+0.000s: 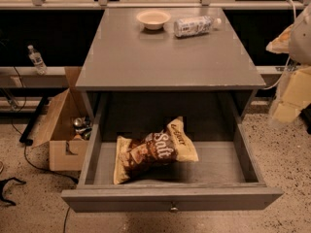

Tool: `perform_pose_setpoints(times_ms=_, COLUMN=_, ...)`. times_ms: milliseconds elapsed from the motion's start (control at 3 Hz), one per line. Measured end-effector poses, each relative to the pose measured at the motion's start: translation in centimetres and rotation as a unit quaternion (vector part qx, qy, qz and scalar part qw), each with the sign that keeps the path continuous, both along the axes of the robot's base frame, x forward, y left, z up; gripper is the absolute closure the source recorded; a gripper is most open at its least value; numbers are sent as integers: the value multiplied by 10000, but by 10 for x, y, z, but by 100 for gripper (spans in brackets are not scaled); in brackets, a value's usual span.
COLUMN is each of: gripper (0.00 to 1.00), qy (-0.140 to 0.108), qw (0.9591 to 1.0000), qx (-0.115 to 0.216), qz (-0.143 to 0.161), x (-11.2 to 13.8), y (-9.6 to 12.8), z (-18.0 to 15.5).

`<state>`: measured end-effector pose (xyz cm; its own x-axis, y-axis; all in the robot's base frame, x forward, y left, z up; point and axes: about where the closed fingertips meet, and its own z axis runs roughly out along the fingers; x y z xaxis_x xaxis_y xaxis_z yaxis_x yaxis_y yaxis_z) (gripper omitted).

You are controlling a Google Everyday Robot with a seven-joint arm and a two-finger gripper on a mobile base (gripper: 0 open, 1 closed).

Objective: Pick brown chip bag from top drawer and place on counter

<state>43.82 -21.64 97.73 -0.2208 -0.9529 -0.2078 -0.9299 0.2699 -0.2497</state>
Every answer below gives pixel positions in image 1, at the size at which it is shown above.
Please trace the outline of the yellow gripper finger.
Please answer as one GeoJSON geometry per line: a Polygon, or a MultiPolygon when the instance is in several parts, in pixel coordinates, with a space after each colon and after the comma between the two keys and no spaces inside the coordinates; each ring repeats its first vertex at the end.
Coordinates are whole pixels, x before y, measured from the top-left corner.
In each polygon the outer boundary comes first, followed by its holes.
{"type": "Polygon", "coordinates": [[[311,104],[311,66],[286,71],[277,87],[271,106],[271,118],[277,123],[291,123],[311,104]]]}
{"type": "Polygon", "coordinates": [[[288,53],[292,29],[292,25],[288,26],[278,37],[269,42],[265,49],[277,54],[288,53]]]}

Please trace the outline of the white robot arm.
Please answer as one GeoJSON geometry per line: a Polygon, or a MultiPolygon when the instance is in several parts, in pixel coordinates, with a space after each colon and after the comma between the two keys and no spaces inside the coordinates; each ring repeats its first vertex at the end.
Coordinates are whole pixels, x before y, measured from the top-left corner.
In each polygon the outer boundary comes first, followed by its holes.
{"type": "Polygon", "coordinates": [[[285,70],[277,85],[269,114],[275,124],[292,123],[311,104],[311,5],[308,5],[266,49],[287,53],[298,64],[285,70]]]}

